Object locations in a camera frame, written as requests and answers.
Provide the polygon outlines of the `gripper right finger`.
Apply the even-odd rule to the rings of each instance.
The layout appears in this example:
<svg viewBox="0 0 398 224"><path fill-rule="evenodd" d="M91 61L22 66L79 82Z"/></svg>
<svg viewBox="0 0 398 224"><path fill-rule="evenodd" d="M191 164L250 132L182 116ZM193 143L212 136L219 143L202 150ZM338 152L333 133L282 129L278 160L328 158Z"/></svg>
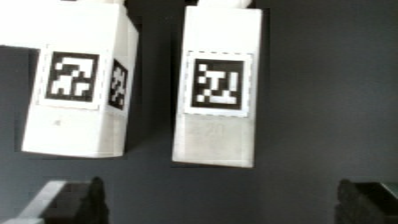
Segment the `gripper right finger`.
<svg viewBox="0 0 398 224"><path fill-rule="evenodd" d="M398 224L397 182L342 180L335 224Z"/></svg>

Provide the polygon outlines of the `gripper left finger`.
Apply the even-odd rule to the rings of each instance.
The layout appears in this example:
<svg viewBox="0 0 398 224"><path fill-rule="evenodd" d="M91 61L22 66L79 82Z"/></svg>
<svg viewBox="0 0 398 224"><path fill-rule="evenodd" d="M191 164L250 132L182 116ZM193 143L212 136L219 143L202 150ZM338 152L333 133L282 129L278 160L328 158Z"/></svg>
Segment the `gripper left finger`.
<svg viewBox="0 0 398 224"><path fill-rule="evenodd" d="M107 224L102 178L86 182L51 181L12 224Z"/></svg>

